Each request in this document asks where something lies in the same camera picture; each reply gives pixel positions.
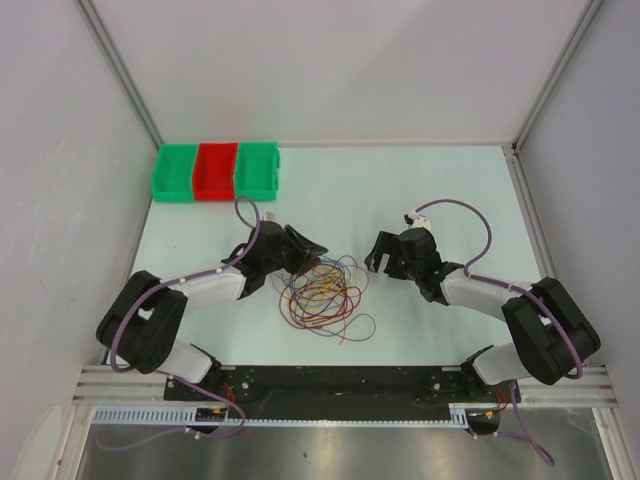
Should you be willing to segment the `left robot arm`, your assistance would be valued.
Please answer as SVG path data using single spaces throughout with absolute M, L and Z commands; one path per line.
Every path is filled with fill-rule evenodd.
M 110 350 L 115 371 L 181 378 L 197 398 L 210 399 L 220 390 L 221 376 L 212 355 L 177 339 L 183 317 L 216 302 L 244 299 L 274 272 L 301 275 L 327 252 L 290 225 L 261 220 L 249 240 L 214 269 L 171 280 L 146 270 L 134 273 L 99 323 L 96 338 Z

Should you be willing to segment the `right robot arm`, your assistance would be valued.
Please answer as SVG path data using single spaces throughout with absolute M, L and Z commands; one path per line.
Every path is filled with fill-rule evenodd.
M 378 271 L 384 256 L 384 273 L 414 282 L 426 301 L 471 309 L 507 326 L 509 343 L 485 347 L 461 364 L 461 388 L 473 401 L 486 400 L 505 381 L 532 377 L 553 385 L 579 378 L 583 362 L 601 348 L 599 335 L 555 278 L 514 284 L 467 272 L 441 259 L 434 236 L 423 227 L 381 231 L 365 259 L 367 269 Z

